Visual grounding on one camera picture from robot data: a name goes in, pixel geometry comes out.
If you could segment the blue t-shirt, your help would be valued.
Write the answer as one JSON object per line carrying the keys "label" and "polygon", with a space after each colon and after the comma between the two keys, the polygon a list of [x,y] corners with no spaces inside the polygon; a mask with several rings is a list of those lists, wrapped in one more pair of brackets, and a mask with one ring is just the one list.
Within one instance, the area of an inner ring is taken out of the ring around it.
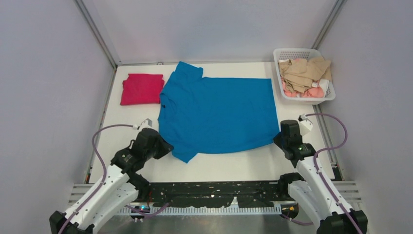
{"label": "blue t-shirt", "polygon": [[160,93],[159,133],[172,155],[226,154],[272,143],[280,132],[269,78],[210,78],[180,62]]}

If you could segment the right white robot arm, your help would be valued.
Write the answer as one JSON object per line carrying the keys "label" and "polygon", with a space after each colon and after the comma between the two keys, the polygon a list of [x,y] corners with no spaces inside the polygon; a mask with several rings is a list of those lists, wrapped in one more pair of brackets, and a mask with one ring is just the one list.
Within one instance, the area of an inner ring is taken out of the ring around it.
{"label": "right white robot arm", "polygon": [[273,142],[296,169],[280,176],[278,194],[284,200],[294,199],[307,213],[318,234],[365,234],[368,219],[355,210],[326,176],[314,147],[302,140],[301,128],[309,120],[283,120]]}

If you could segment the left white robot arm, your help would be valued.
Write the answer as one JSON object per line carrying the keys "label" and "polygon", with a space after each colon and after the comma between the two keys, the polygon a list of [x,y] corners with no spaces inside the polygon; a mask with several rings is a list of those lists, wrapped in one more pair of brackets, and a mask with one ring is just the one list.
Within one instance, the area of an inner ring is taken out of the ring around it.
{"label": "left white robot arm", "polygon": [[143,202],[150,183],[137,174],[150,159],[160,159],[173,146],[150,126],[138,127],[137,137],[115,153],[103,175],[75,204],[49,218],[54,234],[96,234],[118,211],[133,201]]}

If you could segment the pink t-shirt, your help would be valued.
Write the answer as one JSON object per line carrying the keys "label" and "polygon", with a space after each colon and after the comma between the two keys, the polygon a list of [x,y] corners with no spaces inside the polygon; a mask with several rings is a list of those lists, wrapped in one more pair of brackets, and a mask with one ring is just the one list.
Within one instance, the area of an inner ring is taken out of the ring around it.
{"label": "pink t-shirt", "polygon": [[287,88],[286,82],[284,81],[284,79],[282,79],[282,88],[283,88],[284,94],[290,98],[323,98],[325,97],[324,90],[320,86],[311,87],[308,90],[306,90],[304,93],[301,93],[295,90],[290,91]]}

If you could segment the folded red t-shirt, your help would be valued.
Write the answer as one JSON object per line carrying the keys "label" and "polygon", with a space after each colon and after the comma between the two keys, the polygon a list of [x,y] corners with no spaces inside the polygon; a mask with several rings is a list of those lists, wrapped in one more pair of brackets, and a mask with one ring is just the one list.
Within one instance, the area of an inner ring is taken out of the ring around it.
{"label": "folded red t-shirt", "polygon": [[164,84],[162,74],[128,74],[122,82],[120,105],[159,104]]}

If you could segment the white plastic laundry basket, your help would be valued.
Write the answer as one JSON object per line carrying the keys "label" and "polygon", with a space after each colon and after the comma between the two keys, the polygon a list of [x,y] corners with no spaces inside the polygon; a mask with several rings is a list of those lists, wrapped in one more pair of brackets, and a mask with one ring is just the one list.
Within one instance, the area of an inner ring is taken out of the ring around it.
{"label": "white plastic laundry basket", "polygon": [[314,57],[322,56],[318,50],[307,49],[307,48],[280,48],[275,49],[273,52],[275,69],[277,74],[277,81],[280,87],[280,97],[281,100],[285,101],[288,104],[306,104],[306,105],[318,105],[327,100],[333,100],[336,97],[332,82],[329,83],[329,86],[326,91],[325,97],[322,98],[308,98],[308,97],[287,97],[282,88],[281,76],[279,74],[279,60],[285,59],[311,59]]}

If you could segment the beige t-shirt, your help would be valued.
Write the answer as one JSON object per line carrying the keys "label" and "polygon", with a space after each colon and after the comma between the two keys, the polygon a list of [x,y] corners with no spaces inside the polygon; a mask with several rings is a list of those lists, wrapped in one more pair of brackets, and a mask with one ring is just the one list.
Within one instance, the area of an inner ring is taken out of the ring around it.
{"label": "beige t-shirt", "polygon": [[326,95],[329,83],[332,81],[331,61],[322,56],[309,60],[304,58],[285,59],[278,61],[281,80],[287,84],[290,91],[304,93],[311,87],[320,86]]}

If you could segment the black taped mounting plate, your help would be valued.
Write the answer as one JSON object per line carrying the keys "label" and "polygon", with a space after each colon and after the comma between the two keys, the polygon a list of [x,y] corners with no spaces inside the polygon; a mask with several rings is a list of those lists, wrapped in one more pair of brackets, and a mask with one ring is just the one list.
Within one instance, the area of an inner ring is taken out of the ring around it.
{"label": "black taped mounting plate", "polygon": [[174,208],[227,208],[236,199],[241,208],[270,207],[274,202],[291,201],[276,180],[223,182],[153,182],[136,202]]}

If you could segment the aluminium frame rail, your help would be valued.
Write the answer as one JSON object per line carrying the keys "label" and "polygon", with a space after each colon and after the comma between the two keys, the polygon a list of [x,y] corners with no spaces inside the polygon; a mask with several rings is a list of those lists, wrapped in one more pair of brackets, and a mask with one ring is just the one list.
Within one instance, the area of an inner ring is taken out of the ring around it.
{"label": "aluminium frame rail", "polygon": [[236,199],[227,208],[174,208],[170,207],[168,203],[161,207],[156,207],[153,203],[136,201],[131,203],[131,206],[139,208],[141,212],[147,211],[150,214],[156,213],[157,215],[294,215],[298,212],[297,205],[297,202],[293,199],[285,202],[274,202],[272,206],[265,208],[241,208]]}

